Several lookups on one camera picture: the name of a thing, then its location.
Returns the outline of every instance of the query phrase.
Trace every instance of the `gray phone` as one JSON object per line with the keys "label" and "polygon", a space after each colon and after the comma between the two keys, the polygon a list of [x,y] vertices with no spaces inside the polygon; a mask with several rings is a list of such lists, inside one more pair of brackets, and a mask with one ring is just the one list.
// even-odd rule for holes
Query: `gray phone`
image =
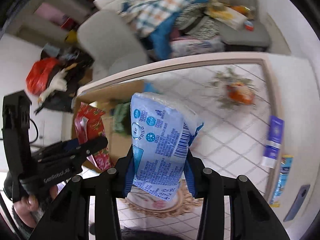
{"label": "gray phone", "polygon": [[308,194],[309,188],[310,188],[310,184],[301,186],[301,188],[298,192],[298,195],[296,196],[296,199],[294,200],[294,202],[293,202],[289,212],[285,216],[283,222],[287,222],[287,221],[290,221],[295,218],[300,207],[302,206],[304,199],[306,198],[306,196]]}

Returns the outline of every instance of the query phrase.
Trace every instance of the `plaid shirt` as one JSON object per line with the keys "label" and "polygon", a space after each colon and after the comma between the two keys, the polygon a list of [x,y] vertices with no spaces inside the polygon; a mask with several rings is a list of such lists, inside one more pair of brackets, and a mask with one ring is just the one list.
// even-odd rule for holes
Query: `plaid shirt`
{"label": "plaid shirt", "polygon": [[195,0],[125,0],[129,8],[120,13],[139,37],[147,37],[173,13]]}

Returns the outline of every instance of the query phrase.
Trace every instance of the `gray chair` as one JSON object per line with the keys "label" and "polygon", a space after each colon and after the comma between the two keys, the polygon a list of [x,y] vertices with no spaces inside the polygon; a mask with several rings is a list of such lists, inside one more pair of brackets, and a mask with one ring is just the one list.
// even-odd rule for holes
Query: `gray chair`
{"label": "gray chair", "polygon": [[148,64],[146,50],[114,11],[101,10],[92,15],[79,27],[77,37],[95,60],[93,81]]}
{"label": "gray chair", "polygon": [[[258,9],[258,0],[230,0],[231,5],[244,5]],[[227,45],[227,50],[265,51],[271,44],[270,36],[264,25],[256,18],[252,21],[254,30],[243,28],[234,30],[222,22],[218,22],[221,40]]]}

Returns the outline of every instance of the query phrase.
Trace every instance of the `human hand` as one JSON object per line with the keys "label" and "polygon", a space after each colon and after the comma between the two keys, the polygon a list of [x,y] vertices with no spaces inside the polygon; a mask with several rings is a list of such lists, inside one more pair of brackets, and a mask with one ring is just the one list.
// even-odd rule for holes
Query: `human hand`
{"label": "human hand", "polygon": [[[52,200],[58,195],[58,186],[55,185],[49,190]],[[35,228],[37,223],[30,212],[36,212],[39,209],[39,202],[34,195],[22,197],[20,201],[13,203],[13,207],[20,219],[31,228]]]}

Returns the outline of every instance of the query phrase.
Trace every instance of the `purple package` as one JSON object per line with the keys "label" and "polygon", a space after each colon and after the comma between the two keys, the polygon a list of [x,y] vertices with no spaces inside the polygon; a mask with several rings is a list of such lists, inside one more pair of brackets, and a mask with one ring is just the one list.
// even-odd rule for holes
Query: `purple package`
{"label": "purple package", "polygon": [[270,128],[268,134],[268,140],[266,143],[266,148],[262,157],[262,165],[274,168],[276,165],[276,160],[279,155],[282,134],[284,128],[284,121],[277,118],[276,116],[270,116]]}

